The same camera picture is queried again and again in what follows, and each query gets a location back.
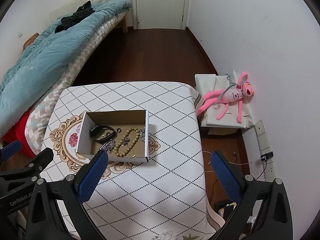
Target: stuffed toy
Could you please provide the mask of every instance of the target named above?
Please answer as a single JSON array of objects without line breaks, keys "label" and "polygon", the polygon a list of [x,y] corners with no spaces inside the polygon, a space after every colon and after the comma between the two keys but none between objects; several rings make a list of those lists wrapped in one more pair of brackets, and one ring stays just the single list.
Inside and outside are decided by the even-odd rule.
[{"label": "stuffed toy", "polygon": [[217,116],[217,120],[220,120],[227,112],[229,103],[239,101],[239,111],[237,116],[237,122],[242,123],[242,103],[243,98],[252,97],[254,90],[251,87],[249,81],[247,81],[249,74],[242,72],[238,83],[232,84],[225,90],[211,91],[204,95],[204,103],[197,111],[196,115],[199,116],[202,112],[206,111],[210,106],[216,104],[225,104],[223,111]]}]

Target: door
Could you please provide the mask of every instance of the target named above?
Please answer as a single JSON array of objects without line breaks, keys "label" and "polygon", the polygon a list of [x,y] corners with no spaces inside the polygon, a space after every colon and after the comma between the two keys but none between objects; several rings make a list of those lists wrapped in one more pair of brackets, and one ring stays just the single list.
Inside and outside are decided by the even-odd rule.
[{"label": "door", "polygon": [[185,0],[136,0],[138,29],[181,29]]}]

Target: white box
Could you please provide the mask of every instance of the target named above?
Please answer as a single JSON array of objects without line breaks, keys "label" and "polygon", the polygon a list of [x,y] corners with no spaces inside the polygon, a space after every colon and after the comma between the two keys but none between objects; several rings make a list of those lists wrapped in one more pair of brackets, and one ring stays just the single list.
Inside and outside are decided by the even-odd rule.
[{"label": "white box", "polygon": [[[130,163],[147,163],[149,162],[149,140],[148,140],[148,124],[149,124],[149,112],[145,110],[124,110],[124,111],[109,111],[109,112],[86,112],[82,119],[81,129],[79,132],[79,138],[76,145],[76,152],[88,159],[92,159],[102,146],[97,141],[92,140],[90,137],[90,130],[97,124],[109,125],[115,129],[117,137],[114,138],[116,144],[122,139],[125,132],[131,127],[136,127],[139,130],[146,127],[145,141],[138,142],[127,154],[126,157],[117,157],[114,150],[108,154],[110,162],[130,162]],[[130,139],[129,145],[135,138],[136,133],[130,133],[128,138]],[[125,151],[127,146],[121,146],[119,152]]]}]

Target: charger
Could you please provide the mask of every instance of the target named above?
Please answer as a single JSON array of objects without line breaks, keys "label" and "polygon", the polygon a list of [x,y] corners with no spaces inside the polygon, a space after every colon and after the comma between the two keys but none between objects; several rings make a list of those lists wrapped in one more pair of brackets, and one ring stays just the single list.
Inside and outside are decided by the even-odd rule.
[{"label": "charger", "polygon": [[264,155],[261,155],[261,161],[266,161],[273,157],[273,152],[268,152]]}]

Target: blue comforter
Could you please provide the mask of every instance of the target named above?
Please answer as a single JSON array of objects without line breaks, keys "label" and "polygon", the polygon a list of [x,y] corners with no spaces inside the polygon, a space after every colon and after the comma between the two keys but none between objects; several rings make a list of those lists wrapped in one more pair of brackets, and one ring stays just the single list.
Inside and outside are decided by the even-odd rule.
[{"label": "blue comforter", "polygon": [[60,77],[94,32],[120,12],[128,0],[112,0],[93,6],[95,12],[66,31],[54,33],[60,19],[23,51],[3,77],[0,86],[0,138]]}]

